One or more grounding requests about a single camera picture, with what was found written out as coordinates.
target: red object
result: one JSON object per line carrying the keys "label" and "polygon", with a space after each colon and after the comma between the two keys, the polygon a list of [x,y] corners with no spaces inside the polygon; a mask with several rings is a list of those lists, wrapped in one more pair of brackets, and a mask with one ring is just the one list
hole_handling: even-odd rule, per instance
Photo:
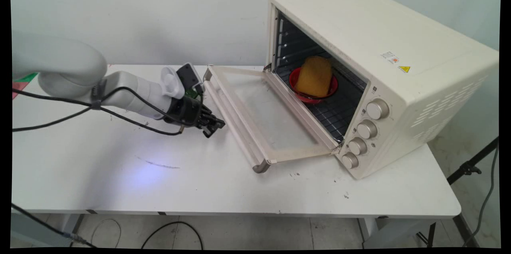
{"label": "red object", "polygon": [[[23,90],[29,83],[28,82],[17,82],[17,81],[13,81],[12,82],[12,88],[14,89],[18,89],[18,90]],[[12,93],[12,99],[14,99],[18,94],[16,92],[13,92]]]}
{"label": "red object", "polygon": [[312,96],[312,95],[308,95],[308,94],[297,91],[294,88],[294,86],[296,85],[296,82],[298,81],[298,77],[300,75],[300,70],[301,70],[301,67],[296,68],[295,70],[293,70],[291,72],[291,74],[289,74],[289,85],[291,85],[291,89],[294,91],[294,94],[296,95],[296,97],[299,100],[301,100],[305,103],[308,103],[308,104],[318,104],[318,103],[322,102],[324,99],[332,96],[337,91],[339,84],[337,82],[337,78],[334,75],[332,75],[332,79],[330,80],[330,88],[329,88],[328,94],[326,96],[317,97],[317,96]]}

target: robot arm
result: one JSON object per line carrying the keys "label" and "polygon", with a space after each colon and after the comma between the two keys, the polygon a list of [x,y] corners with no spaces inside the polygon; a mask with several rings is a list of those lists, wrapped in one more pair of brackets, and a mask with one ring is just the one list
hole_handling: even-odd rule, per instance
{"label": "robot arm", "polygon": [[[102,105],[116,106],[137,112],[152,119],[164,119],[176,125],[195,126],[210,137],[217,128],[225,125],[216,119],[211,110],[200,107],[199,101],[184,96],[184,85],[179,76],[196,75],[193,66],[186,64],[176,73],[164,67],[160,83],[148,81],[125,71],[105,76],[107,63],[100,52],[76,40],[12,32],[12,73],[19,79],[33,72],[39,72],[39,84],[49,95],[76,99],[91,103],[93,87],[104,83],[104,94],[118,87],[133,89],[143,99],[167,113],[155,111],[128,90],[120,90],[102,102]],[[195,90],[202,94],[201,83],[195,83]]]}

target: green object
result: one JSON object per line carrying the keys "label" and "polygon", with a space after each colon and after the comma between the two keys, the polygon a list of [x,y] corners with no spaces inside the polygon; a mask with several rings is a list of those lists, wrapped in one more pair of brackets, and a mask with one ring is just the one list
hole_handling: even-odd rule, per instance
{"label": "green object", "polygon": [[199,94],[193,89],[186,89],[184,95],[191,97],[192,99],[195,99],[197,96],[199,96]]}
{"label": "green object", "polygon": [[29,74],[27,76],[25,76],[24,78],[22,79],[18,79],[16,80],[16,82],[31,82],[32,79],[34,79],[34,77],[37,75],[37,72],[34,72],[32,74]]}

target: white wall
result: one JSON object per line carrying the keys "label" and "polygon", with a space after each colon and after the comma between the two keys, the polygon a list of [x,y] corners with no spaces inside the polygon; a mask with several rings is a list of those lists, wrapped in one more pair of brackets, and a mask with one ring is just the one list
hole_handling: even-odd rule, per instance
{"label": "white wall", "polygon": [[[499,49],[500,0],[395,1]],[[11,0],[11,20],[18,30],[89,43],[111,64],[263,65],[267,7],[267,0]],[[498,81],[495,71],[430,144],[446,175],[498,135]],[[473,230],[490,164],[485,158],[482,175],[453,185]],[[500,247],[498,186],[477,238]]]}

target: yellow warning sticker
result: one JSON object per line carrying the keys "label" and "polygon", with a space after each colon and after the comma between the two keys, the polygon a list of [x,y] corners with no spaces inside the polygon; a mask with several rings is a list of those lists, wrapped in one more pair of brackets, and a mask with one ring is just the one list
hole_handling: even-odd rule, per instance
{"label": "yellow warning sticker", "polygon": [[399,68],[401,68],[401,70],[403,70],[403,72],[405,73],[408,73],[408,71],[410,70],[409,66],[399,66]]}

